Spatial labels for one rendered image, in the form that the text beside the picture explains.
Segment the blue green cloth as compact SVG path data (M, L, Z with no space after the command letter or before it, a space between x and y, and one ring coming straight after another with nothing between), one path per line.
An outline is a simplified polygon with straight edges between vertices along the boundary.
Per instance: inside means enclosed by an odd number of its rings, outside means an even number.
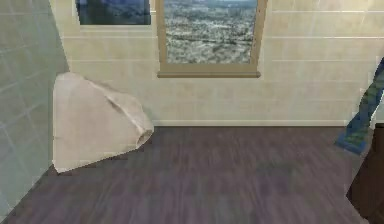
M358 107L358 112L349 121L335 145L349 152L360 155L366 145L366 137L372 116L379 107L384 95L384 57L379 62L371 84L365 90Z

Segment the beige cloth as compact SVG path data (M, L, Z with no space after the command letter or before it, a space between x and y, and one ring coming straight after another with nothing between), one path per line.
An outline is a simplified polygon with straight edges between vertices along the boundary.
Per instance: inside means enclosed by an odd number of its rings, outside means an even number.
M71 72L56 77L52 115L59 173L136 150L154 132L136 98Z

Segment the dark blue framed picture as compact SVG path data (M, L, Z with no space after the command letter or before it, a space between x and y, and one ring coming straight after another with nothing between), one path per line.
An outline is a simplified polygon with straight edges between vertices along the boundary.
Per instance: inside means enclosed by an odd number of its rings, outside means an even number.
M81 25L150 25L149 0L75 0Z

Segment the tan framed window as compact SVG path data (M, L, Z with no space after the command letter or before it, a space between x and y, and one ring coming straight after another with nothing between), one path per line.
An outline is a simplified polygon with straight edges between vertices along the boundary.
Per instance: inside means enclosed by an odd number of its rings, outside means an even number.
M259 78L268 0L156 0L160 78Z

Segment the dark brown cabinet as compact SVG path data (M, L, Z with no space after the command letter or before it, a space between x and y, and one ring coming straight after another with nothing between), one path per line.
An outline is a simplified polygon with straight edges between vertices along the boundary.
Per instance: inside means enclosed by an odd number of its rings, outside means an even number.
M369 224L384 224L384 123L375 125L371 148L346 196Z

